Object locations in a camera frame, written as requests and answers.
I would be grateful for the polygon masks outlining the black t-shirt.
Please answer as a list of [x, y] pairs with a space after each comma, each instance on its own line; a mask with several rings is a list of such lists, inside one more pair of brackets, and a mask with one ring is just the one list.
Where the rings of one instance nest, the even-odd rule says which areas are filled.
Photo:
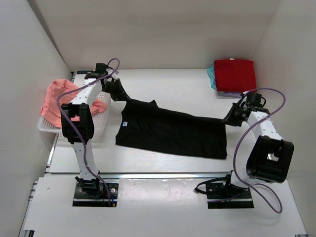
[[163, 109], [155, 100], [131, 99], [119, 80], [112, 87], [111, 99], [126, 102], [116, 145], [171, 155], [226, 159], [226, 126], [221, 119]]

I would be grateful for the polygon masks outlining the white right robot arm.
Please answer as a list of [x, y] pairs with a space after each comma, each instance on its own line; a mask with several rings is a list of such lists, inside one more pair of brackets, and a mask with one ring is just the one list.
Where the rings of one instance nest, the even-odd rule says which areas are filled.
[[219, 182], [219, 188], [233, 196], [256, 184], [283, 183], [287, 178], [294, 145], [276, 131], [271, 121], [274, 113], [265, 108], [266, 101], [259, 93], [243, 92], [223, 119], [231, 126], [246, 122], [247, 132], [253, 132], [256, 138], [244, 169], [238, 171], [234, 166], [225, 177], [209, 180], [209, 183]]

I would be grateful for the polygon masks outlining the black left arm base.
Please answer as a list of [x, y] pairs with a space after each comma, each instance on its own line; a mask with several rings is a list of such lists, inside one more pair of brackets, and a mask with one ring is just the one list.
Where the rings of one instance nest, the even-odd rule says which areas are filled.
[[117, 207], [119, 183], [104, 183], [98, 179], [83, 180], [76, 177], [72, 206]]

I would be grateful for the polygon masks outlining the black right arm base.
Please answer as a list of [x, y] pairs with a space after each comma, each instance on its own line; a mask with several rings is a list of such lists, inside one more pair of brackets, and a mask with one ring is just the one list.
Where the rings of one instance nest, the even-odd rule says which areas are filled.
[[195, 187], [198, 194], [206, 195], [208, 209], [252, 209], [251, 192], [231, 184], [231, 174], [203, 181]]

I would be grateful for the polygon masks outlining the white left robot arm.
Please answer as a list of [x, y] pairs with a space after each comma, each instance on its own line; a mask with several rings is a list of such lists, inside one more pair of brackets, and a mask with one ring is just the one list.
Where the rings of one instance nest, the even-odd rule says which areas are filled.
[[58, 96], [57, 106], [61, 113], [62, 134], [75, 151], [79, 165], [76, 177], [81, 189], [93, 198], [107, 194], [111, 199], [108, 186], [100, 177], [91, 139], [94, 136], [94, 122], [91, 107], [97, 95], [105, 91], [108, 78], [117, 79], [117, 69], [107, 64], [96, 64], [95, 71], [87, 74], [83, 86]]

